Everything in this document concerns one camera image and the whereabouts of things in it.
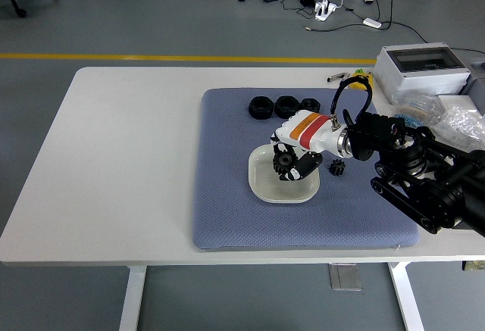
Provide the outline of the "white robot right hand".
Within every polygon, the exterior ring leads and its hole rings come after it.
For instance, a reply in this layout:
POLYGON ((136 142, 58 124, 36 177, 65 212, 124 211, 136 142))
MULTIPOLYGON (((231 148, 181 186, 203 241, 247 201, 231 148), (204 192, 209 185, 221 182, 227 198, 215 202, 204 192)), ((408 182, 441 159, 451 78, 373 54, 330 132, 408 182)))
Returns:
POLYGON ((352 157, 347 129, 334 114, 297 111, 271 136, 274 171, 282 181, 306 178, 322 163, 328 151, 338 158, 352 157))

